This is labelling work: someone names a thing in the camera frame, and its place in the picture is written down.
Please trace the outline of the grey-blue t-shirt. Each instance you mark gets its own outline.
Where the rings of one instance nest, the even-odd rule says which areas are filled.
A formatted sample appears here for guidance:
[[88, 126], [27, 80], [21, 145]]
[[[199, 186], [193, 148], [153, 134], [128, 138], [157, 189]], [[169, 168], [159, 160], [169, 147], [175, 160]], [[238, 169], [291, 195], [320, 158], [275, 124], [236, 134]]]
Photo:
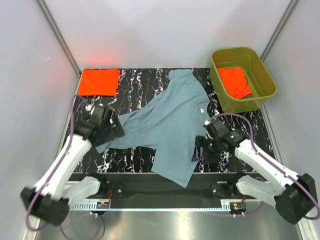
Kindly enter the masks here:
[[151, 171], [186, 188], [195, 170], [193, 161], [197, 136], [204, 136], [208, 95], [190, 69], [168, 73], [167, 88], [145, 107], [118, 117], [124, 136], [96, 147], [147, 147], [155, 150]]

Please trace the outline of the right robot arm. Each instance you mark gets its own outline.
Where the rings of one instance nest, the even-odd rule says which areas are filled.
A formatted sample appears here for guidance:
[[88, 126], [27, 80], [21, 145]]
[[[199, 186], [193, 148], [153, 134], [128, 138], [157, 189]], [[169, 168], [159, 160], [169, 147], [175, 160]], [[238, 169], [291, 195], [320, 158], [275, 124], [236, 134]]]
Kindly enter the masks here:
[[299, 175], [258, 148], [252, 137], [240, 129], [229, 130], [221, 120], [205, 121], [205, 136], [195, 138], [195, 159], [204, 156], [213, 163], [216, 154], [229, 152], [256, 170], [262, 179], [244, 172], [222, 186], [213, 188], [213, 198], [245, 198], [251, 196], [274, 207], [288, 223], [297, 224], [313, 208], [319, 208], [315, 180], [307, 173]]

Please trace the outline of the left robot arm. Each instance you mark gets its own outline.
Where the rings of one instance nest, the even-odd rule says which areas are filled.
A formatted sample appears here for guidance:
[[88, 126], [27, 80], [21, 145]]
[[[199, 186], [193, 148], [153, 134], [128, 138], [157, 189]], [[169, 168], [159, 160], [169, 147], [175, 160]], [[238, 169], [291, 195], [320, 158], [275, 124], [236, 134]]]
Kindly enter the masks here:
[[95, 172], [87, 173], [80, 182], [66, 188], [74, 169], [92, 147], [125, 135], [112, 109], [96, 105], [87, 111], [86, 119], [70, 121], [70, 134], [48, 171], [33, 187], [26, 186], [21, 191], [20, 198], [28, 216], [59, 226], [70, 209], [86, 198], [111, 197], [108, 178]]

